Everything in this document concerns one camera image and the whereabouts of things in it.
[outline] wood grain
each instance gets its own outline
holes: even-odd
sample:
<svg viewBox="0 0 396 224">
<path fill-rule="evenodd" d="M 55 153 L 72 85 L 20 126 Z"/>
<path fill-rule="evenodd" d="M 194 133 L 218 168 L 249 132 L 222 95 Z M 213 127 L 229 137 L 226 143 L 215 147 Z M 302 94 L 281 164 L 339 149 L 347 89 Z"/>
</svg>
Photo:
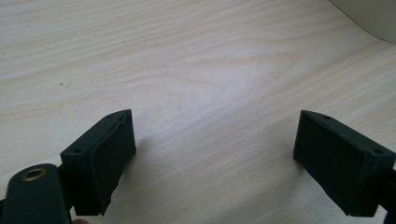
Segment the wood grain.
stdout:
<svg viewBox="0 0 396 224">
<path fill-rule="evenodd" d="M 2 1 L 0 194 L 108 113 L 137 154 L 100 223 L 346 217 L 292 159 L 300 110 L 396 148 L 396 46 L 322 0 Z"/>
</svg>

